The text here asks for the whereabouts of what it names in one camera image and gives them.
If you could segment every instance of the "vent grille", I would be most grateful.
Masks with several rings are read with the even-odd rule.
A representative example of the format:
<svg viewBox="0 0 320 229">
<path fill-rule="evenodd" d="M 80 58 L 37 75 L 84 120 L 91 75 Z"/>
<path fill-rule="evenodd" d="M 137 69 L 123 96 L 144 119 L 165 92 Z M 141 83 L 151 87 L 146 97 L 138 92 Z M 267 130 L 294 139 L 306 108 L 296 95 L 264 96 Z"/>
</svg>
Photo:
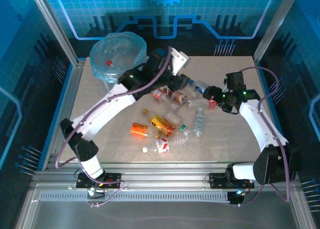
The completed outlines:
<svg viewBox="0 0 320 229">
<path fill-rule="evenodd" d="M 115 192 L 107 192 L 104 200 L 109 199 Z M 86 191 L 47 191 L 40 196 L 42 201 L 86 201 Z M 114 202 L 219 202 L 228 203 L 228 193 L 220 192 L 136 192 L 121 191 L 112 201 Z"/>
</svg>

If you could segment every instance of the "yellow bottle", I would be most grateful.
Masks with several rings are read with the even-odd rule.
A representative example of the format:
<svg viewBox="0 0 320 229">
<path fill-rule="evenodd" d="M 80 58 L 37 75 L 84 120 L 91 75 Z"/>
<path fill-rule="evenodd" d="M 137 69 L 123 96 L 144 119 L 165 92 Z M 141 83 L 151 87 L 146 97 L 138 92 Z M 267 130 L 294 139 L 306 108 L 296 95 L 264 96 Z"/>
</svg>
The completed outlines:
<svg viewBox="0 0 320 229">
<path fill-rule="evenodd" d="M 156 114 L 154 111 L 148 111 L 147 109 L 142 110 L 142 114 L 146 115 L 151 125 L 155 126 L 162 131 L 167 137 L 176 129 L 170 122 L 163 119 L 161 116 Z"/>
</svg>

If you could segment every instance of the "clear plastic bag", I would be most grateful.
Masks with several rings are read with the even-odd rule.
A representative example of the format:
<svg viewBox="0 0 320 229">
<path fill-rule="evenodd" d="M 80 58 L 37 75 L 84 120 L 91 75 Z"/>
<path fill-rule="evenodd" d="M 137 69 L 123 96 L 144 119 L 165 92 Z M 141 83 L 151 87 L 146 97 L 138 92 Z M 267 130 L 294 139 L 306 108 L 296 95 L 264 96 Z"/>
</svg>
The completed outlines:
<svg viewBox="0 0 320 229">
<path fill-rule="evenodd" d="M 109 33 L 90 52 L 93 75 L 108 83 L 117 83 L 125 71 L 146 61 L 145 40 L 129 31 Z"/>
</svg>

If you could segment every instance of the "beige tabletop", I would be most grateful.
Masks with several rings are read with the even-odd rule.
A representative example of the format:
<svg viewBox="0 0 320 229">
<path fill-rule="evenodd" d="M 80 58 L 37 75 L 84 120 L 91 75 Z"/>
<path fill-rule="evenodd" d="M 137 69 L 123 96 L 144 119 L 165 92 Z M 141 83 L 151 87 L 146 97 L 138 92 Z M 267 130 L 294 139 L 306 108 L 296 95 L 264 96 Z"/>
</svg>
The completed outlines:
<svg viewBox="0 0 320 229">
<path fill-rule="evenodd" d="M 227 73 L 254 66 L 250 56 L 191 56 L 188 65 L 180 72 L 193 80 L 201 80 L 208 85 L 223 87 Z M 262 98 L 264 93 L 258 73 L 255 69 L 243 73 L 247 89 L 255 89 Z M 107 93 L 104 83 L 93 76 L 90 59 L 87 58 L 75 98 L 71 120 L 86 112 Z M 265 102 L 263 106 L 268 115 Z M 142 147 L 154 143 L 154 139 L 145 139 L 130 134 L 132 123 L 148 125 L 142 114 L 146 108 L 162 115 L 166 107 L 152 97 L 144 95 L 140 100 L 125 108 L 109 121 L 95 136 L 93 141 L 99 148 L 100 162 L 253 162 L 260 154 L 255 139 L 245 119 L 240 115 L 231 115 L 219 107 L 206 108 L 204 111 L 204 133 L 201 137 L 192 137 L 188 144 L 174 148 L 167 153 L 143 153 Z M 183 123 L 192 128 L 195 108 L 182 106 L 178 114 Z M 62 161 L 74 157 L 67 147 Z"/>
</svg>

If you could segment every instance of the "plastic bag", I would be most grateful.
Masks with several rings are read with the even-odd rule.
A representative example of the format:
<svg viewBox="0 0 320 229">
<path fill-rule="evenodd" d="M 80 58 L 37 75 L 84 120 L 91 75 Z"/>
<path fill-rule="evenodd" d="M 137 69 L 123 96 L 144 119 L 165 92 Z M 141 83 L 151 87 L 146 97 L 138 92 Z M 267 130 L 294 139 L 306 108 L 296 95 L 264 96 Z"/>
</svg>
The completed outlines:
<svg viewBox="0 0 320 229">
<path fill-rule="evenodd" d="M 109 33 L 93 45 L 90 63 L 93 75 L 108 83 L 147 61 L 147 44 L 133 32 Z"/>
</svg>

